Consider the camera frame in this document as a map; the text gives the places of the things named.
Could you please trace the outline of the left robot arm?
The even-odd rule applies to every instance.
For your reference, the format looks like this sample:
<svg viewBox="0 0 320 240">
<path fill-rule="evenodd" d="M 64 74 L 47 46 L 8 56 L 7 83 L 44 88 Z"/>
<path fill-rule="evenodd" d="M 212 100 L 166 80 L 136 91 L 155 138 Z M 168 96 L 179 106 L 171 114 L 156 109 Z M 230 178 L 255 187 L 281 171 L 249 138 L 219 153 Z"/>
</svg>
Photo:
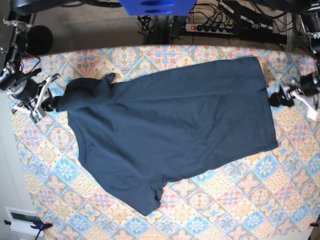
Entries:
<svg viewBox="0 0 320 240">
<path fill-rule="evenodd" d="M 315 60 L 316 70 L 300 78 L 285 80 L 280 84 L 279 91 L 269 97 L 272 107 L 294 105 L 294 99 L 304 101 L 313 98 L 310 110 L 319 110 L 320 102 L 320 4 L 314 4 L 305 14 L 291 14 L 286 17 L 291 23 L 286 40 L 288 50 L 300 47 Z"/>
</svg>

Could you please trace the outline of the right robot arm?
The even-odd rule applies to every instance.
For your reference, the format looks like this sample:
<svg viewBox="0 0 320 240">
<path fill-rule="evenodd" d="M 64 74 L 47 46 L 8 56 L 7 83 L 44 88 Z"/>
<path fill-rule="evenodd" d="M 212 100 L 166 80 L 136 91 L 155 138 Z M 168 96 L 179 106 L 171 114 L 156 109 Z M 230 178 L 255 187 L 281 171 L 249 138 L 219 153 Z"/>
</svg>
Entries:
<svg viewBox="0 0 320 240">
<path fill-rule="evenodd" d="M 20 16 L 12 12 L 8 19 L 3 19 L 3 24 L 12 27 L 13 33 L 8 47 L 0 47 L 0 61 L 3 65 L 0 72 L 0 90 L 17 100 L 17 104 L 12 107 L 12 114 L 24 113 L 36 124 L 47 115 L 47 112 L 57 108 L 49 86 L 60 75 L 58 73 L 50 75 L 38 83 L 33 77 L 42 71 L 41 68 L 34 67 L 27 73 L 23 72 L 22 57 L 29 55 L 27 32 L 33 27 L 31 21 L 35 18 L 35 14 Z"/>
</svg>

